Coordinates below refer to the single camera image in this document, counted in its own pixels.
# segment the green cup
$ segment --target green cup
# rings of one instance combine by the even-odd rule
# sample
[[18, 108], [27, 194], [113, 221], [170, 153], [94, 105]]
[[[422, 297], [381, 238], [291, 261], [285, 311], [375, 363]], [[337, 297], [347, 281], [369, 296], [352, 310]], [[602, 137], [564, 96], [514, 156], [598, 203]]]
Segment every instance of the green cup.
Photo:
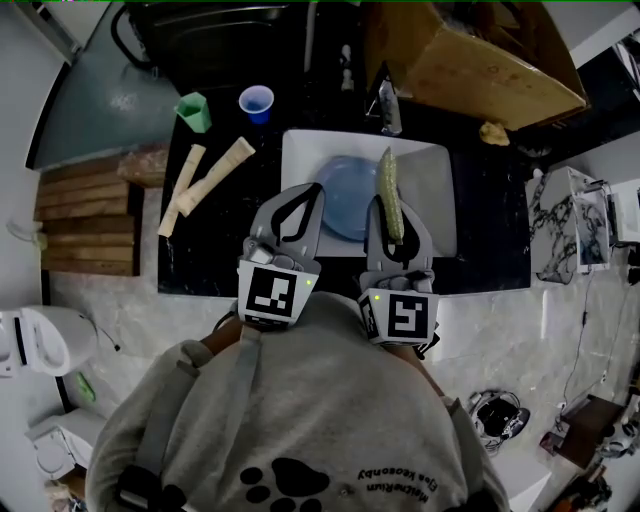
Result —
[[174, 110], [196, 133], [204, 133], [211, 128], [207, 98], [199, 92], [192, 92], [180, 98]]

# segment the cable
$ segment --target cable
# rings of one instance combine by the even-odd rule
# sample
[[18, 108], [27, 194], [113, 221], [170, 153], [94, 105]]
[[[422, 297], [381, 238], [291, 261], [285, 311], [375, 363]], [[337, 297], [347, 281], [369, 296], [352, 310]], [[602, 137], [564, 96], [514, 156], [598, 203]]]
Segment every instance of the cable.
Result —
[[[624, 298], [622, 299], [622, 305], [620, 306], [620, 311], [618, 312], [618, 320], [617, 320], [617, 325], [616, 325], [616, 332], [613, 335], [613, 341], [611, 343], [611, 349], [609, 350], [609, 357], [607, 359], [607, 367], [604, 370], [603, 375], [608, 375], [608, 373], [609, 373], [609, 369], [611, 368], [611, 360], [613, 359], [613, 351], [615, 350], [615, 347], [616, 347], [617, 342], [618, 342], [618, 333], [620, 332], [620, 324], [622, 323], [622, 315], [624, 314], [624, 307], [626, 306], [627, 298], [629, 297], [629, 292], [631, 291], [631, 286], [627, 286], [626, 288], [627, 288], [627, 291], [624, 294]], [[602, 377], [599, 377], [592, 384], [590, 384], [585, 389], [580, 391], [580, 393], [578, 393], [573, 398], [573, 400], [571, 401], [570, 404], [568, 403], [567, 397], [566, 397], [566, 394], [565, 394], [566, 390], [567, 390], [567, 386], [565, 385], [565, 391], [563, 393], [563, 397], [564, 397], [566, 405], [564, 406], [563, 410], [569, 410], [570, 407], [573, 406], [580, 397], [582, 397], [582, 395], [584, 395], [585, 393], [590, 391], [591, 388], [593, 388], [594, 386], [596, 386], [600, 382], [602, 382]], [[558, 430], [560, 430], [560, 432], [562, 432], [563, 430], [559, 425], [560, 425], [560, 421], [559, 421], [559, 417], [558, 417], [558, 418], [556, 418], [556, 428], [558, 428]]]
[[607, 361], [607, 369], [605, 373], [609, 373], [609, 368], [611, 367], [611, 356], [613, 356], [613, 350], [616, 347], [616, 343], [618, 341], [618, 331], [620, 331], [620, 324], [622, 323], [622, 314], [624, 313], [624, 307], [627, 303], [627, 297], [629, 296], [629, 292], [631, 291], [631, 286], [627, 286], [627, 291], [624, 293], [624, 299], [622, 299], [622, 306], [620, 306], [620, 312], [618, 313], [618, 325], [616, 325], [616, 333], [613, 336], [613, 343], [611, 344], [611, 350], [609, 351], [609, 360]]
[[82, 318], [86, 318], [87, 320], [89, 320], [89, 322], [91, 322], [91, 325], [93, 325], [93, 329], [96, 331], [96, 338], [100, 339], [100, 333], [98, 333], [98, 330], [102, 331], [104, 333], [104, 335], [109, 338], [109, 341], [111, 341], [111, 344], [113, 345], [113, 349], [116, 352], [120, 352], [120, 345], [118, 345], [114, 339], [111, 337], [111, 335], [105, 331], [102, 327], [100, 327], [93, 318], [89, 318], [88, 315], [80, 315]]
[[96, 324], [95, 322], [93, 323], [93, 325], [94, 325], [94, 327], [96, 327], [96, 330], [97, 330], [97, 329], [100, 329], [100, 330], [104, 333], [104, 335], [105, 335], [107, 338], [109, 338], [109, 340], [111, 340], [111, 343], [112, 343], [112, 345], [113, 345], [114, 350], [115, 350], [116, 352], [120, 352], [120, 345], [118, 345], [118, 344], [113, 340], [113, 338], [109, 335], [109, 333], [108, 333], [107, 331], [105, 331], [102, 327], [100, 327], [98, 324]]
[[584, 294], [584, 308], [582, 310], [582, 327], [580, 328], [580, 337], [578, 338], [578, 350], [576, 351], [576, 360], [573, 363], [573, 369], [569, 374], [569, 378], [564, 385], [564, 390], [562, 391], [562, 398], [564, 398], [564, 403], [567, 404], [567, 388], [569, 387], [569, 382], [573, 378], [573, 374], [576, 372], [576, 368], [578, 367], [578, 361], [580, 359], [580, 348], [582, 347], [582, 336], [584, 334], [584, 328], [587, 325], [587, 302], [589, 301], [589, 290], [591, 289], [591, 283], [593, 282], [593, 278], [595, 276], [595, 272], [591, 272], [591, 278], [587, 283], [587, 291]]

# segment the white toilet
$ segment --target white toilet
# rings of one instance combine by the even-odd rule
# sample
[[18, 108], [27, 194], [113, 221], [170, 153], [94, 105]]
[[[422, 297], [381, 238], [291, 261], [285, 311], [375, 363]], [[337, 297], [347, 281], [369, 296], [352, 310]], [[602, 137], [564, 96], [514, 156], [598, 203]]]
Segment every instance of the white toilet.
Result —
[[0, 378], [24, 365], [54, 377], [66, 375], [98, 346], [95, 326], [77, 311], [29, 306], [0, 312]]
[[83, 409], [51, 416], [25, 435], [33, 444], [38, 470], [49, 480], [69, 473], [76, 464], [87, 469], [105, 420]]

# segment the person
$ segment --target person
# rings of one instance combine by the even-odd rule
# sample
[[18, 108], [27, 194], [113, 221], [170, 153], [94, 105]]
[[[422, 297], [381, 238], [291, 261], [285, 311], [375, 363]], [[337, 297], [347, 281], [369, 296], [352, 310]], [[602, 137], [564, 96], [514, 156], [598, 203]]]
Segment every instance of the person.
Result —
[[225, 439], [238, 409], [230, 387], [243, 329], [231, 319], [158, 358], [99, 436], [90, 511], [127, 510], [115, 497], [118, 478], [178, 360], [199, 376], [158, 450], [162, 486], [183, 493], [184, 510], [509, 510], [459, 401], [444, 396], [412, 347], [370, 344], [357, 305], [342, 297], [314, 293], [295, 326], [258, 334], [247, 403]]

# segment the marble floor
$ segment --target marble floor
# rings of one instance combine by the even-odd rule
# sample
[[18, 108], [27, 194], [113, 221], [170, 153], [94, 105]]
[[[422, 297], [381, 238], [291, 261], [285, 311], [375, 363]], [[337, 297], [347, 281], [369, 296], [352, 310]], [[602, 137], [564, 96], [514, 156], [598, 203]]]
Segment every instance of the marble floor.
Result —
[[[122, 346], [115, 352], [101, 335], [98, 354], [81, 368], [96, 392], [95, 403], [84, 401], [73, 376], [65, 377], [71, 400], [103, 416], [128, 396], [154, 357], [181, 340], [203, 337], [231, 304], [229, 299], [158, 294], [161, 191], [145, 194], [140, 277], [51, 273], [52, 303], [89, 315]], [[515, 393], [532, 411], [529, 425], [502, 450], [524, 450], [552, 470], [534, 510], [544, 510], [575, 473], [575, 466], [548, 456], [538, 442], [553, 426], [558, 404], [564, 400], [565, 383], [578, 354], [590, 280], [587, 323], [566, 398], [571, 403], [588, 389], [602, 398], [624, 399], [640, 339], [640, 287], [625, 284], [624, 261], [626, 253], [618, 249], [610, 270], [574, 276], [566, 286], [536, 281], [528, 290], [440, 302], [441, 341], [427, 353], [425, 364], [452, 397], [464, 401], [474, 391], [501, 388]]]

